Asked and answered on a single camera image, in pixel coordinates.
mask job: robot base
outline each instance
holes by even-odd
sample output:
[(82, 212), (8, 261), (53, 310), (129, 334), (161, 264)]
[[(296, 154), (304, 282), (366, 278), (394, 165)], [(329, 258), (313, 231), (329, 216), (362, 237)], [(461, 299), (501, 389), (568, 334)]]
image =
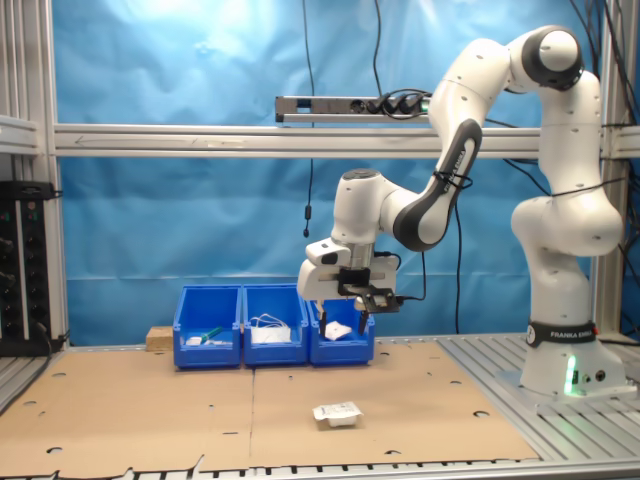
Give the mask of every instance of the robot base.
[(498, 381), (526, 408), (544, 413), (553, 404), (635, 399), (622, 360), (599, 341), (582, 344), (545, 342), (529, 348), (520, 372), (502, 372)]

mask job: white package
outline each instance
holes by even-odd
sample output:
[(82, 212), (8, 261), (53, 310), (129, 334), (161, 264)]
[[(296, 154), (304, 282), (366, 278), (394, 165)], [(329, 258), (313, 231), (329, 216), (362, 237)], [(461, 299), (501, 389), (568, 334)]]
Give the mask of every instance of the white package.
[(251, 343), (290, 343), (289, 327), (251, 327)]
[(291, 328), (279, 318), (268, 313), (252, 317), (256, 326), (251, 327), (251, 344), (256, 343), (291, 343)]
[(327, 330), (324, 334), (329, 340), (333, 340), (334, 342), (339, 338), (344, 337), (351, 333), (351, 327), (347, 327), (346, 325), (342, 325), (336, 321), (331, 323), (327, 323)]
[(225, 342), (223, 340), (207, 340), (205, 343), (202, 342), (202, 337), (191, 337), (188, 338), (185, 342), (185, 345), (231, 345), (231, 342)]
[(363, 413), (353, 402), (320, 405), (313, 409), (313, 416), (317, 421), (329, 420), (330, 427), (345, 427), (355, 425), (358, 415)]

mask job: cardboard floor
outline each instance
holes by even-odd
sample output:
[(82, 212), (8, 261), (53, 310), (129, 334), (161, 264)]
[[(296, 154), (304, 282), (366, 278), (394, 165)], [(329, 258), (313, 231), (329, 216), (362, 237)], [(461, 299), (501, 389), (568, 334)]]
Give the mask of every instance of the cardboard floor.
[[(345, 401), (364, 414), (354, 427), (314, 420)], [(0, 416), (0, 478), (188, 470), (202, 456), (201, 471), (537, 457), (434, 343), (378, 346), (367, 367), (255, 375), (177, 372), (170, 353), (70, 353)]]

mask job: green led light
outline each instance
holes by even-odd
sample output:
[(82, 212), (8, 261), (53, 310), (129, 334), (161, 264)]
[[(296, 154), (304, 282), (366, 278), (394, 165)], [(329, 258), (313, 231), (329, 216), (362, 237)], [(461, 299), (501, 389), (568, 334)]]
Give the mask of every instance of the green led light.
[(569, 357), (569, 361), (567, 362), (567, 376), (564, 381), (564, 393), (565, 395), (571, 394), (571, 390), (573, 389), (573, 372), (576, 369), (576, 357), (575, 355), (571, 355)]

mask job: wooden block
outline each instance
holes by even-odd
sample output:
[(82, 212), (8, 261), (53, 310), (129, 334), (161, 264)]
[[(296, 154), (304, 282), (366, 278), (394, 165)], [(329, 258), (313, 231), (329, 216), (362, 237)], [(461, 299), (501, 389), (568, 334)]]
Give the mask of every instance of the wooden block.
[(147, 352), (170, 352), (173, 350), (173, 328), (151, 327), (147, 333)]

